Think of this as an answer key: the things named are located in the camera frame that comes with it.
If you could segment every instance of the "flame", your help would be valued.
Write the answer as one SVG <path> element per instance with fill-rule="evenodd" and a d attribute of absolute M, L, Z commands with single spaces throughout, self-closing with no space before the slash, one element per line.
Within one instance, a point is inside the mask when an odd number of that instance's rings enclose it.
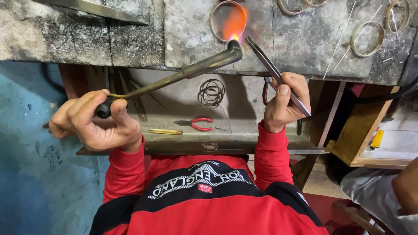
<path fill-rule="evenodd" d="M 233 7 L 222 29 L 223 38 L 237 40 L 241 43 L 241 34 L 245 30 L 248 10 L 245 7 Z"/>

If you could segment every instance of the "white sleeve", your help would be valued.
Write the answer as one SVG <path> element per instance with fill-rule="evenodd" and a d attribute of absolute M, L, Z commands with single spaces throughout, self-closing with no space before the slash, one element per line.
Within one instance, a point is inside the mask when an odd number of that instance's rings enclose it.
<path fill-rule="evenodd" d="M 400 170 L 358 168 L 341 181 L 341 190 L 351 200 L 382 221 L 397 235 L 418 234 L 418 215 L 400 216 L 401 208 L 392 188 Z"/>

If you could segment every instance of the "coiled wire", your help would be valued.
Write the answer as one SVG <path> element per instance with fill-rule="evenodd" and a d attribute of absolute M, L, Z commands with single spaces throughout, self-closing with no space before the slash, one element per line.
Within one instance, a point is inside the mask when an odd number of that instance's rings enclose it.
<path fill-rule="evenodd" d="M 207 110 L 216 109 L 225 95 L 225 86 L 218 79 L 209 79 L 202 83 L 197 94 L 197 100 Z"/>

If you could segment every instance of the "black knob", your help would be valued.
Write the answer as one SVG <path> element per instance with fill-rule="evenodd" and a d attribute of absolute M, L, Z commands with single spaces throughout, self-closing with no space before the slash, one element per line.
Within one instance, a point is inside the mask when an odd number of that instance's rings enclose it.
<path fill-rule="evenodd" d="M 96 108 L 96 116 L 98 116 L 99 118 L 102 119 L 106 119 L 108 117 L 110 117 L 112 114 L 110 112 L 110 105 L 112 104 L 112 102 L 109 99 L 106 99 L 105 102 L 103 102 L 102 104 L 100 104 L 97 108 Z"/>

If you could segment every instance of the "red sweatshirt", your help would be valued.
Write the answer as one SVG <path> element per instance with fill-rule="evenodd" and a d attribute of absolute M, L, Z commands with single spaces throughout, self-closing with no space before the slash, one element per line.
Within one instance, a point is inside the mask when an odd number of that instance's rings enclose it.
<path fill-rule="evenodd" d="M 285 130 L 258 126 L 254 180 L 243 156 L 115 149 L 90 234 L 328 234 L 293 186 Z"/>

